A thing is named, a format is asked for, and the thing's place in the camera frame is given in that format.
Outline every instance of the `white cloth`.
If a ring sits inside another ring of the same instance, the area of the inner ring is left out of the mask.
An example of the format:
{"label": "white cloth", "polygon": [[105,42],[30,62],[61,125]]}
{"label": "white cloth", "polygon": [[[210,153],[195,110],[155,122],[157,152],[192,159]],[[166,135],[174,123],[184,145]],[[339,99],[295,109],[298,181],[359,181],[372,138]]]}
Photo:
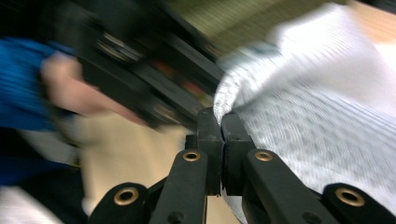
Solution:
{"label": "white cloth", "polygon": [[221,61],[217,119],[237,112],[256,147],[277,153],[309,188],[347,183],[396,215],[396,57],[383,60],[336,4],[267,41]]}

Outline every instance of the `hand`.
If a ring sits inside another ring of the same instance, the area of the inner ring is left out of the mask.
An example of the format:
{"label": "hand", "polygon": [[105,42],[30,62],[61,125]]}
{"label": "hand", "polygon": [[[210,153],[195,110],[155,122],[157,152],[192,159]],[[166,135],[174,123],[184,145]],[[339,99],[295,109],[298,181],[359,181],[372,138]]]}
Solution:
{"label": "hand", "polygon": [[77,59],[59,52],[43,62],[41,75],[53,104],[84,116],[110,110],[145,125],[135,113],[85,83],[81,74]]}

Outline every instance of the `black metal bracket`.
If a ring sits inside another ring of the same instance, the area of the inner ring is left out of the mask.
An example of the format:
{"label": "black metal bracket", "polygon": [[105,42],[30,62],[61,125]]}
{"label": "black metal bracket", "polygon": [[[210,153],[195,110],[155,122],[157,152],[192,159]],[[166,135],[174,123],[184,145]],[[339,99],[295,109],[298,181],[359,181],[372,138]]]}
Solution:
{"label": "black metal bracket", "polygon": [[360,189],[337,183],[320,195],[306,187],[274,152],[255,148],[236,114],[220,127],[212,108],[200,111],[185,148],[169,176],[151,188],[127,183],[109,191],[89,223],[202,224],[206,196],[219,195],[220,182],[228,195],[242,196],[249,224],[396,223]]}

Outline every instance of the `wooden surface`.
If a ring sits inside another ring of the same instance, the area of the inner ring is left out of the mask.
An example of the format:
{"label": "wooden surface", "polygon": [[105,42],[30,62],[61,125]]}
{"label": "wooden surface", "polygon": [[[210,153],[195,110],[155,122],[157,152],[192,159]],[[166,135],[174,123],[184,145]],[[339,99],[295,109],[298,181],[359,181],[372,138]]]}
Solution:
{"label": "wooden surface", "polygon": [[[375,43],[396,39],[396,16],[356,2],[350,5],[363,31]],[[114,114],[81,119],[80,125],[85,143],[82,170],[92,206],[119,183],[135,182],[149,187],[167,176],[186,134],[181,127],[159,133]],[[239,222],[221,198],[209,197],[207,223]]]}

